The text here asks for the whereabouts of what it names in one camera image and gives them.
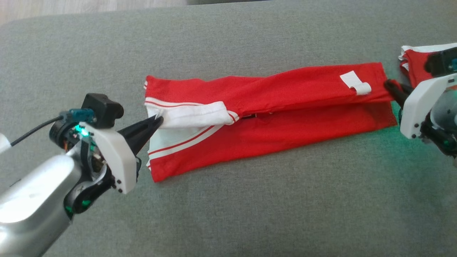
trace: green led light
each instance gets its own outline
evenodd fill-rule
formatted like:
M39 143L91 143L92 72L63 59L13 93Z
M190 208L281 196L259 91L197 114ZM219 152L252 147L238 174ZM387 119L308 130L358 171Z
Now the green led light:
M90 133L87 130L80 127L79 125L76 125L74 129L78 131L83 137L88 137L90 135Z
M89 205L91 204L91 202L92 202L92 201L90 201L90 200L84 200L84 201L82 202L83 207L84 207L84 208L89 207Z
M65 209L69 212L69 213L73 213L72 209L70 206L65 206Z

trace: red clothing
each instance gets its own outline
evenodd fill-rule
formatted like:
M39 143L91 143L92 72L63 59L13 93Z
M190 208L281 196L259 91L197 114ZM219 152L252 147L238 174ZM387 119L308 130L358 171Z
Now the red clothing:
M371 92L358 95L349 88L351 82L341 75L351 71L360 79L356 84L364 82L364 88L354 86L357 92L366 93L367 85ZM392 98L383 87L386 79L381 63L212 81L148 76L148 114L165 113L164 129L151 139L152 177L159 182L222 161L394 126ZM203 121L201 127L193 124L197 119Z
M399 56L400 68L409 77L411 86L415 88L424 80L432 78L431 74L426 72L424 68L430 54L454 47L457 47L457 43L419 47L402 46L402 53Z

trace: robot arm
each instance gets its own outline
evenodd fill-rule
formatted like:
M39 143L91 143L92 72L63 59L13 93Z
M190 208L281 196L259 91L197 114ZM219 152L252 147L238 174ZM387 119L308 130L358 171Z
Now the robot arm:
M400 132L409 139L431 141L456 159L457 48L431 54L425 70L433 78L419 83L414 90L394 80L385 83L401 107Z
M50 158L0 196L0 257L42 256L110 188L130 192L141 160L135 155L163 122L151 117L116 132L120 104L88 94L81 109L61 113L49 132L66 151Z

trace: gray fabric surface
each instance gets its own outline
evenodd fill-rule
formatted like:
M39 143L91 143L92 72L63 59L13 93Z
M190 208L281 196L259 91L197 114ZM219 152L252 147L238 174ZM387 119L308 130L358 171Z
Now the gray fabric surface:
M15 139L85 93L146 117L146 75L264 76L457 42L454 0L262 1L53 16L0 28L0 131ZM59 153L47 130L0 155L0 188ZM146 160L146 151L140 155ZM398 128L222 163L103 195L53 256L456 256L457 173Z
M266 0L187 0L187 5L208 5L221 3L253 2Z

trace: white stripe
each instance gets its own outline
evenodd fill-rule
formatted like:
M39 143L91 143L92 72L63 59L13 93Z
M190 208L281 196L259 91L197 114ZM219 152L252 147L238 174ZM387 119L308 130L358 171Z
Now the white stripe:
M409 71L409 64L408 63L405 63L403 65L401 65L403 68L405 68L407 71Z
M159 100L159 99L154 98L154 97L147 97L146 101L155 102L155 103L163 105L165 107L175 107L175 106L183 105L183 104L186 104L186 105L203 105L202 103L197 103L197 102L165 102L165 101Z
M349 88L354 88L357 95L367 95L371 92L370 84L362 82L353 70L341 75L340 78Z
M418 53L432 53L432 52L438 52L438 51L443 51L449 48L454 48L457 47L457 43L451 43L451 44L444 44L444 45L432 45L432 46L402 46L401 47L401 55L399 56L399 60L403 61L406 60L403 55L407 50L413 50Z
M238 116L238 114L236 112L232 112L232 111L229 111L229 110L227 110L227 112L233 116L235 121L239 120L239 116Z
M165 102L165 101L159 100L159 99L154 98L154 97L147 97L146 98L146 102L144 103L144 105L151 106L151 107L158 108L158 109L167 109L167 108L174 108L174 107L180 106L180 105L201 106L201 105L204 105L204 104L197 103L197 102ZM227 110L227 112L233 116L235 121L239 121L239 116L238 116L238 114L236 112L229 111L229 110Z
M160 129L203 128L213 125L232 125L232 118L224 105L224 102L214 102L199 106L176 106L159 107L147 105L149 116L157 115L162 110L164 122Z
M174 147L174 148L170 148L170 149L167 149L167 150L163 150L163 151L160 151L160 152L156 152L154 154L151 154L149 155L149 160L152 160L152 159L157 159L157 158L160 158L160 157L163 157L163 156L166 156L166 155L171 155L173 153L176 153L176 152L179 152L181 150L184 150L186 148L189 148L193 145L196 145L200 142L202 142L203 140L207 139L208 137L210 137L211 135L213 135L214 133L216 133L216 131L218 131L219 129L221 129L223 127L223 125L219 125L219 126L214 126L212 127L211 129L209 129L207 132L205 132L204 134L200 135L199 137L195 138L194 140L192 141L189 141L185 144L182 144L182 145L179 145L177 147ZM199 133L201 133L202 131L208 129L209 127L206 127L204 129L201 129L199 131ZM160 135L157 135L157 133L160 133L160 131L157 131L151 138L151 142L154 141L154 137L160 137ZM177 144L180 144L180 143L183 143L189 139L191 139L192 137L195 137L195 134L186 138L186 139L183 139L183 140L180 140L180 142L176 142L174 143L174 145L177 145ZM153 152L153 151L156 151L158 149L149 149L149 152Z

